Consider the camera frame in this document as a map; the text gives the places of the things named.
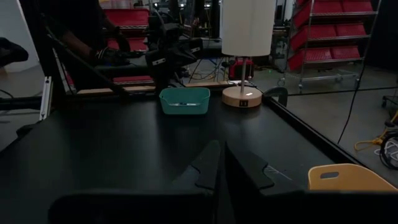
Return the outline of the teal plastic bin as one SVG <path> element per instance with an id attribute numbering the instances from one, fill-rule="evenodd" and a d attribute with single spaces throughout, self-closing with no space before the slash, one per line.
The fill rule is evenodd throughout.
<path id="1" fill-rule="evenodd" d="M 165 88 L 160 92 L 160 104 L 167 115 L 202 115 L 208 111 L 210 90 L 203 87 Z M 169 106 L 169 103 L 200 103 L 200 106 Z"/>

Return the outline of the person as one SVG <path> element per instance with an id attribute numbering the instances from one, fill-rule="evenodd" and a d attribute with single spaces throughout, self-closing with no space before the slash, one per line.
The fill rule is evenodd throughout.
<path id="1" fill-rule="evenodd" d="M 111 86 L 110 78 L 95 67 L 130 63 L 124 55 L 127 40 L 99 0 L 17 1 L 44 69 L 58 58 L 78 91 Z"/>

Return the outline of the red bin shelf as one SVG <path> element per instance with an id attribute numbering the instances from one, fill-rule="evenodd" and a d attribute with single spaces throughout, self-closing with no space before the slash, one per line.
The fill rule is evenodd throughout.
<path id="1" fill-rule="evenodd" d="M 294 0 L 285 65 L 288 78 L 306 82 L 347 78 L 359 88 L 383 0 Z"/>
<path id="2" fill-rule="evenodd" d="M 105 9 L 104 13 L 129 42 L 132 51 L 146 51 L 146 33 L 150 11 L 146 8 Z"/>

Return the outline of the red floor box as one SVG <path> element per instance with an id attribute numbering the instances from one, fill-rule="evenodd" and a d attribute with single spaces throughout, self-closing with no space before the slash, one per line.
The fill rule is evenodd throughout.
<path id="1" fill-rule="evenodd" d="M 228 69 L 228 78 L 229 80 L 240 80 L 243 74 L 243 59 L 235 58 L 231 60 L 229 63 Z M 254 77 L 254 64 L 252 60 L 246 60 L 246 80 L 250 80 Z"/>

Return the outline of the yellow plastic bin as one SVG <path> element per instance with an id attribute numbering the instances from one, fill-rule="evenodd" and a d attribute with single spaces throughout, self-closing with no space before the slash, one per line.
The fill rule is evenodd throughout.
<path id="1" fill-rule="evenodd" d="M 331 164 L 308 171 L 310 190 L 398 191 L 380 175 L 356 164 Z"/>

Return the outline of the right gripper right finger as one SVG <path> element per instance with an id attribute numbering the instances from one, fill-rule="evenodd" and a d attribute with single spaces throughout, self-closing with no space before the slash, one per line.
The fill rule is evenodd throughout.
<path id="1" fill-rule="evenodd" d="M 265 173 L 267 161 L 248 150 L 240 150 L 225 143 L 226 180 L 231 187 L 268 189 L 274 182 Z"/>

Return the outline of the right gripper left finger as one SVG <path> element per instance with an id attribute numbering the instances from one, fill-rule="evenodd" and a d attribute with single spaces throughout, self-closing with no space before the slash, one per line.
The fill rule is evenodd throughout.
<path id="1" fill-rule="evenodd" d="M 218 141 L 210 141 L 190 164 L 197 172 L 195 185 L 199 188 L 216 190 L 218 186 L 221 146 Z"/>

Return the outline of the table lamp white shade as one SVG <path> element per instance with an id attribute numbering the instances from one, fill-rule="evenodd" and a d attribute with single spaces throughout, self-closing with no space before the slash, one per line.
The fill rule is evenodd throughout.
<path id="1" fill-rule="evenodd" d="M 222 48 L 225 55 L 243 60 L 241 85 L 223 90 L 224 104 L 253 108 L 261 104 L 262 92 L 246 87 L 247 61 L 271 52 L 276 0 L 223 0 Z"/>

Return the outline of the black rounded object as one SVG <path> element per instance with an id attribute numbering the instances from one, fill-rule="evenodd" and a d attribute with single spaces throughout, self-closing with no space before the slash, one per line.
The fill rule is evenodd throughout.
<path id="1" fill-rule="evenodd" d="M 25 62 L 28 58 L 29 53 L 23 47 L 0 37 L 0 67 L 14 62 Z"/>

